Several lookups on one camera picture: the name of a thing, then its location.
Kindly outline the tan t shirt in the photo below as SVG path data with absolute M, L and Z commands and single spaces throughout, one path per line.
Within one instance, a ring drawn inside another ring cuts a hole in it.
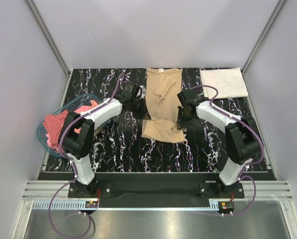
M 143 138 L 166 143 L 185 141 L 183 130 L 177 128 L 181 87 L 181 69 L 147 69 L 146 107 L 151 119 L 143 121 Z

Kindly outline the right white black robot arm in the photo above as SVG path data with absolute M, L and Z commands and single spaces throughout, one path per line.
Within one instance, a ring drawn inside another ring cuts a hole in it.
M 177 126 L 187 128 L 196 119 L 205 120 L 225 134 L 228 159 L 215 183 L 207 190 L 209 196 L 227 197 L 241 180 L 241 175 L 252 164 L 264 159 L 264 145 L 260 138 L 257 124 L 252 116 L 234 115 L 186 89 L 177 94 Z

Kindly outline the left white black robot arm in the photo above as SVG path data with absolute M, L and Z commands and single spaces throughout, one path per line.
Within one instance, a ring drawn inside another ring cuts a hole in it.
M 72 165 L 74 179 L 85 197 L 92 197 L 97 190 L 89 156 L 95 132 L 123 112 L 131 112 L 135 119 L 149 120 L 145 90 L 144 86 L 127 83 L 98 106 L 82 113 L 67 114 L 58 139 L 59 151 Z

